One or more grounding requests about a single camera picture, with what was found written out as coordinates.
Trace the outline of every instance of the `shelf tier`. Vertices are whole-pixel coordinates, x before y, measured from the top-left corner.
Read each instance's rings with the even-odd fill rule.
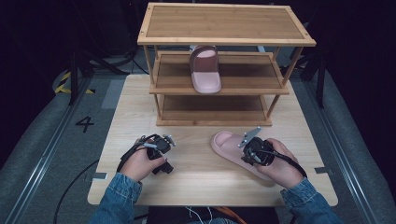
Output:
[[[269,126],[259,95],[160,95],[157,125]]]
[[[201,95],[192,86],[190,51],[159,51],[149,93]],[[219,51],[221,91],[215,95],[286,95],[273,53]]]

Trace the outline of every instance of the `denim sleeve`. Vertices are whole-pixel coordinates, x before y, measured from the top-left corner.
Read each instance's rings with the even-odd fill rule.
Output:
[[[302,223],[344,223],[330,208],[324,197],[304,179],[291,189],[280,192],[289,211]]]
[[[140,183],[116,173],[90,223],[133,223],[134,203],[139,198],[141,190]]]

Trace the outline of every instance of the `pink slide sandal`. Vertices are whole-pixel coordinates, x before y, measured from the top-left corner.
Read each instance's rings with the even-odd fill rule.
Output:
[[[241,135],[229,132],[220,132],[215,134],[212,138],[211,146],[221,157],[244,167],[261,179],[272,181],[267,175],[258,172],[256,167],[241,160],[244,156],[244,148],[239,147],[238,145],[241,144],[242,140],[243,136]]]
[[[221,90],[218,50],[214,46],[196,46],[190,56],[192,84],[200,93]]]

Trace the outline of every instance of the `human hand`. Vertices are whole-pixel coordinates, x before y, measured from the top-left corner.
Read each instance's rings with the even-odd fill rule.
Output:
[[[137,148],[137,151],[125,162],[120,169],[120,173],[130,177],[132,180],[139,182],[146,178],[155,168],[166,162],[165,157],[150,160],[147,149],[143,146]]]
[[[268,138],[267,141],[272,144],[274,150],[280,154],[290,157],[298,163],[297,158],[294,157],[283,143],[273,138]],[[269,166],[262,166],[258,163],[255,163],[254,166],[260,173],[268,175],[278,185],[286,189],[296,186],[304,179],[303,175],[296,168],[278,157],[275,157],[274,161]]]

